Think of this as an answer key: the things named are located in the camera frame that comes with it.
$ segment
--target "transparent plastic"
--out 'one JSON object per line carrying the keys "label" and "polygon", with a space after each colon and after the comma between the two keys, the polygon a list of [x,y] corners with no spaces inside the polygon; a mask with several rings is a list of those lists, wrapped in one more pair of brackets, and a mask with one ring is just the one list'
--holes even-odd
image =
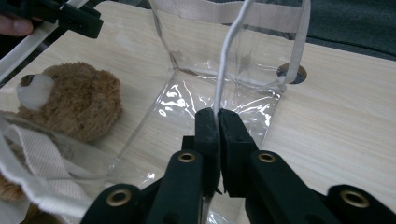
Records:
{"label": "transparent plastic", "polygon": [[[65,159],[81,168],[73,180],[92,200],[112,184],[143,189],[163,176],[183,136],[194,135],[195,113],[214,104],[222,44],[242,4],[150,3],[151,10],[100,4],[96,9],[105,23],[97,39],[67,32],[0,89],[0,110],[17,112],[21,78],[41,74],[55,64],[85,62],[120,80],[122,111],[104,137],[79,143],[53,133],[66,145]],[[214,4],[209,6],[219,10],[204,11],[202,4]],[[280,0],[254,4],[230,47],[221,107],[238,113],[263,148],[276,104],[286,89],[277,71],[292,61],[304,4]],[[259,13],[267,6],[271,10]],[[297,21],[288,25],[288,19]],[[241,199],[215,195],[207,222],[243,223],[245,216]]]}

